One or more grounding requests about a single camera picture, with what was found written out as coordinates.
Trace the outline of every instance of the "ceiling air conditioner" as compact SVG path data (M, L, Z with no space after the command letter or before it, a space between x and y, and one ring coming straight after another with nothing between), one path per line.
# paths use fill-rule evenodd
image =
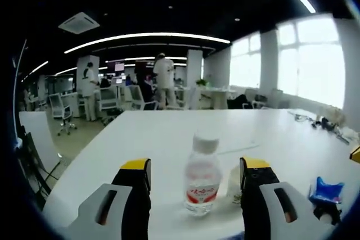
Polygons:
M74 34L81 34L85 31L99 27L100 25L84 12L80 12L67 19L58 27Z

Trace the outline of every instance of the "plastic bottle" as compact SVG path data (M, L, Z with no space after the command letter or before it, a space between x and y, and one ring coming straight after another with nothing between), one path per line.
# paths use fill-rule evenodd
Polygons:
M185 167L185 207L192 215L206 215L213 207L221 182L215 154L218 138L195 134L192 153Z

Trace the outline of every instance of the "person in white shirt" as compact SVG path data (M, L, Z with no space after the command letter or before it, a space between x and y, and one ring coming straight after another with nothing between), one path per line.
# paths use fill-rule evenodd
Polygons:
M93 63L89 62L87 68L83 73L83 97L85 101L85 114L87 121L95 121L95 87L99 82L95 80L94 72L92 70Z
M157 91L160 96L159 107L166 108L168 105L176 106L176 96L174 90L174 62L165 58L165 54L159 54L155 59L153 72L157 74Z

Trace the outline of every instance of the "bottle cap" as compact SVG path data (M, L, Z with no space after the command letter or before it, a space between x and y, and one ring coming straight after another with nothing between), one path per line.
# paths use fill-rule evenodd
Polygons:
M194 151L203 154L212 154L219 146L219 139L210 134L195 134L192 140Z

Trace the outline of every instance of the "white shirt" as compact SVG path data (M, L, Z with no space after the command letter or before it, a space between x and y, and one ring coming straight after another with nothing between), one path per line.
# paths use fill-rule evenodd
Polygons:
M95 81L94 72L92 69L87 68L88 71L86 76L83 76L83 97L89 97L94 94L95 91L95 84L91 83L91 81Z
M154 66L154 73L157 74L158 88L174 87L174 62L171 59L162 58L158 60Z

